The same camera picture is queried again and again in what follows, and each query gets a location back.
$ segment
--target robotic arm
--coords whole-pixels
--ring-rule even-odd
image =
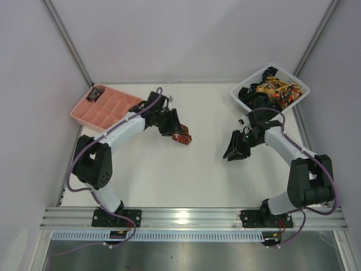
[[[169,108],[169,98],[151,92],[147,101],[142,101],[129,110],[125,117],[96,137],[83,135],[78,139],[74,157],[86,146],[97,139],[102,139],[91,146],[78,160],[72,173],[87,187],[91,188],[99,204],[110,212],[122,214],[124,208],[121,199],[114,193],[109,183],[112,177],[112,154],[127,140],[156,126],[162,136],[184,136],[190,138],[178,120],[177,110]],[[158,101],[147,111],[139,113],[153,102]]]
[[[284,137],[282,124],[279,121],[267,121],[262,111],[252,111],[248,118],[250,123],[248,132],[233,131],[231,142],[223,158],[228,161],[246,159],[250,157],[252,147],[265,143],[281,155],[290,166],[287,190],[262,202],[260,211],[263,221],[270,221],[270,217],[334,199],[330,180],[303,152],[307,151],[311,154],[332,175],[332,163],[327,155],[317,155],[306,148],[300,151],[291,144],[290,141],[294,140],[289,135],[287,135],[288,139]]]

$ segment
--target gray wall panel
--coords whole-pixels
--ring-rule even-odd
[[[94,82],[294,71],[330,0],[53,0]]]
[[[0,259],[26,228],[25,270],[58,199],[79,128],[70,111],[87,86],[41,1],[3,0],[0,14]]]
[[[311,89],[301,107],[318,153],[333,160],[341,207],[361,251],[361,2],[342,1],[300,78]]]

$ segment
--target pink compartment organizer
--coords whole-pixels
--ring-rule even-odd
[[[136,96],[101,84],[96,84],[94,87],[104,90],[99,99],[95,103],[86,99],[91,88],[70,115],[81,125],[97,132],[102,132],[117,123],[130,108],[142,101]]]

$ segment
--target metal rail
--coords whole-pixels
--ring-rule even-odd
[[[70,36],[69,36],[67,30],[64,27],[63,22],[61,21],[58,13],[56,12],[56,9],[55,9],[52,1],[51,0],[40,0],[40,1],[44,5],[46,12],[48,13],[51,21],[53,22],[56,30],[59,33],[60,38],[63,40],[72,59],[74,60],[76,66],[78,67],[81,75],[83,76],[83,78],[86,81],[86,83],[88,84],[88,86],[91,87],[93,82],[91,81],[88,71],[86,70],[86,68],[83,64],[83,61],[81,60],[77,50],[75,49],[74,44],[73,44],[72,40],[70,39]]]
[[[240,211],[256,208],[128,208],[142,210],[142,230],[218,230],[239,231],[244,229],[239,218]],[[326,212],[327,208],[317,208]],[[91,221],[95,207],[52,207],[45,210],[41,229],[92,229]],[[306,224],[303,230],[347,230],[347,225],[340,208],[327,217],[306,211]],[[300,212],[292,214],[295,224],[290,231],[297,230],[302,223]],[[110,228],[93,228],[94,230]],[[274,231],[264,228],[258,231]]]

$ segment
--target white basket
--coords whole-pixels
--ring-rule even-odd
[[[300,79],[298,79],[296,76],[290,74],[289,72],[285,71],[284,69],[278,67],[275,64],[269,64],[269,65],[265,66],[264,68],[260,69],[258,72],[255,72],[254,74],[249,76],[247,79],[243,80],[241,83],[236,85],[234,88],[232,88],[231,96],[240,105],[240,108],[241,108],[241,111],[243,114],[247,115],[250,111],[252,111],[252,109],[250,109],[243,102],[241,102],[240,99],[238,99],[238,92],[243,87],[249,88],[250,85],[253,83],[262,82],[262,74],[270,66],[278,69],[278,71],[275,75],[276,78],[278,78],[288,84],[296,83],[302,91],[301,97],[299,97],[295,102],[291,103],[285,110],[282,111],[282,113],[286,113],[287,111],[291,110],[292,107],[294,107],[297,103],[299,103],[301,100],[303,100],[310,93],[310,88],[305,83],[303,83]]]

